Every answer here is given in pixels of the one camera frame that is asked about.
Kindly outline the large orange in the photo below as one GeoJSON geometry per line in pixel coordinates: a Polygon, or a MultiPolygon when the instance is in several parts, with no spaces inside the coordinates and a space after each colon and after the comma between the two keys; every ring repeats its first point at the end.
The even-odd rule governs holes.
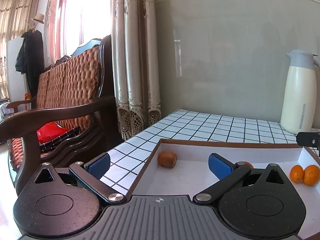
{"type": "Polygon", "coordinates": [[[319,167],[309,165],[304,170],[303,183],[306,186],[313,186],[319,180],[319,167]]]}

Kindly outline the carrot top piece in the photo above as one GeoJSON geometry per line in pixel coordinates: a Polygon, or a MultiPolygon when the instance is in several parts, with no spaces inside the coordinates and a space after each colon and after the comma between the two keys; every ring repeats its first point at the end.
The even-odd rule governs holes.
{"type": "Polygon", "coordinates": [[[177,162],[177,155],[174,152],[162,151],[158,155],[158,164],[163,167],[173,168],[177,162]]]}

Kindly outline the small orange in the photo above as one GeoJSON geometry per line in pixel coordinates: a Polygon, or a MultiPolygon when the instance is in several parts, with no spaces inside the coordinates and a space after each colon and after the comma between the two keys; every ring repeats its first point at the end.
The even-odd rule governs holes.
{"type": "Polygon", "coordinates": [[[304,170],[300,165],[295,165],[290,170],[290,180],[294,183],[301,183],[304,177],[304,170]]]}

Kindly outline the cream thermos jug grey lid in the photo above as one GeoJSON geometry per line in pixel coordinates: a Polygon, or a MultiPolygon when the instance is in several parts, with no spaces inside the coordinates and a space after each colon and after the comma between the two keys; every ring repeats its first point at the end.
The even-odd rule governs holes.
{"type": "Polygon", "coordinates": [[[280,124],[290,133],[310,132],[316,110],[317,55],[304,50],[287,53],[290,59],[280,124]]]}

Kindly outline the white black checked tablecloth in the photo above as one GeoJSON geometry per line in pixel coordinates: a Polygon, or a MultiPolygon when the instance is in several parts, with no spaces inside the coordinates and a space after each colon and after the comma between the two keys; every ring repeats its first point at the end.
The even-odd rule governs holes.
{"type": "Polygon", "coordinates": [[[126,194],[160,139],[296,144],[296,136],[278,122],[178,109],[109,150],[110,168],[100,181],[126,194]]]}

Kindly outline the black checked cushion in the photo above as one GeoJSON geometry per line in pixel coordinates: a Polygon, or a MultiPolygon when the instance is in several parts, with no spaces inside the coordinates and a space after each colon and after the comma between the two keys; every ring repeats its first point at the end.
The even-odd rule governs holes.
{"type": "Polygon", "coordinates": [[[63,141],[78,136],[80,134],[80,132],[81,132],[81,127],[78,126],[76,128],[73,128],[73,129],[63,133],[62,135],[58,136],[57,138],[55,138],[52,141],[40,144],[40,153],[52,152],[63,141]]]}

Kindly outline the dark wooden bench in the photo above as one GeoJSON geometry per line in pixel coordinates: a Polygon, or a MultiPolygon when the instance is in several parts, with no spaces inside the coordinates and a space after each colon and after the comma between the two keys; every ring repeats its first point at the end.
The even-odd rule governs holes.
{"type": "MultiPolygon", "coordinates": [[[[30,109],[16,112],[1,122],[1,142],[21,141],[20,151],[10,151],[9,157],[15,175],[12,183],[20,193],[33,173],[42,163],[63,168],[76,161],[87,162],[107,152],[122,142],[118,129],[117,107],[112,68],[112,40],[106,36],[95,46],[99,47],[101,72],[96,96],[83,105],[54,108],[30,109]],[[87,129],[78,136],[63,141],[44,157],[40,154],[37,130],[43,125],[90,115],[87,129]]],[[[36,96],[32,99],[36,105],[36,96]]]]}

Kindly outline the brown box white interior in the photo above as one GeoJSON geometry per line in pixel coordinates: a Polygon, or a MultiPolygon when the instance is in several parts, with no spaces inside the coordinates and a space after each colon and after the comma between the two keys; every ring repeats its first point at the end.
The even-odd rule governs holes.
{"type": "Polygon", "coordinates": [[[294,165],[318,165],[307,148],[289,144],[241,144],[162,139],[129,189],[129,214],[122,239],[240,239],[211,207],[191,202],[195,194],[218,181],[208,158],[217,153],[232,163],[255,168],[277,164],[285,174],[294,165]],[[162,151],[174,152],[173,168],[158,164],[162,151]]]}

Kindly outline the red cloth on bench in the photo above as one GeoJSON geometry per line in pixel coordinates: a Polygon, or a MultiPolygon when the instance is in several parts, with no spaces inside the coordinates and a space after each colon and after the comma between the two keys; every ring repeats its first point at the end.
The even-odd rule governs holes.
{"type": "Polygon", "coordinates": [[[60,127],[55,122],[49,122],[37,130],[37,138],[40,144],[56,139],[58,136],[68,132],[69,129],[60,127]]]}

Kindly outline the beige lace curtain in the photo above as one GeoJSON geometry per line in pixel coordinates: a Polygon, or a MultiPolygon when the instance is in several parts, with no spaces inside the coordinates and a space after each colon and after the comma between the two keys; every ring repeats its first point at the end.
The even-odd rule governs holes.
{"type": "Polygon", "coordinates": [[[111,0],[112,66],[124,140],[161,119],[154,0],[111,0]]]}

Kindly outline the woven rattan bench cushion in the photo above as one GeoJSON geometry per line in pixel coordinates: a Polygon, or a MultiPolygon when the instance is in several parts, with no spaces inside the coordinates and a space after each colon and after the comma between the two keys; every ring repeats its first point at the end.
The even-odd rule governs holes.
{"type": "MultiPolygon", "coordinates": [[[[54,109],[88,103],[96,96],[100,72],[98,46],[58,64],[40,75],[36,107],[54,109]]],[[[52,122],[69,130],[80,126],[83,132],[88,128],[91,119],[90,115],[86,115],[52,122]]]]}

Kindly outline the white refrigerator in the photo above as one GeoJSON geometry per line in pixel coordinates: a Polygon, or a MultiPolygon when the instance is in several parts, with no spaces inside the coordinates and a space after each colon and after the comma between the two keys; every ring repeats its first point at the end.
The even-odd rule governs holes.
{"type": "Polygon", "coordinates": [[[14,38],[7,43],[7,76],[10,101],[23,100],[25,93],[27,93],[25,75],[16,71],[15,68],[16,59],[22,43],[23,38],[21,37],[14,38]]]}

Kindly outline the black hanging jacket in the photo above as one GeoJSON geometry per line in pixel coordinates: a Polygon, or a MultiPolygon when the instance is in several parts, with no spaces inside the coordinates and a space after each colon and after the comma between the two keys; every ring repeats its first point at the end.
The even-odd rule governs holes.
{"type": "Polygon", "coordinates": [[[44,71],[42,34],[38,30],[30,29],[21,38],[23,43],[16,58],[15,69],[21,74],[26,74],[29,92],[32,97],[35,97],[39,76],[44,71]]]}

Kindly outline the straw hat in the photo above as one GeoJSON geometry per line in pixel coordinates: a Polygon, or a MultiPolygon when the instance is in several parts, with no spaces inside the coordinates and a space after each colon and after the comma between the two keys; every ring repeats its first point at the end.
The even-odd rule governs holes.
{"type": "Polygon", "coordinates": [[[38,12],[36,16],[32,18],[32,21],[44,24],[44,14],[38,12]]]}

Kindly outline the far beige curtain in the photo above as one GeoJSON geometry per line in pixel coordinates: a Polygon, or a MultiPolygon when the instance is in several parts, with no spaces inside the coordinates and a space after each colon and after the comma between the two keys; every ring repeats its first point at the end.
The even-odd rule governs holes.
{"type": "Polygon", "coordinates": [[[7,99],[7,45],[31,28],[32,18],[37,13],[39,0],[0,0],[1,28],[1,99],[7,99]]]}

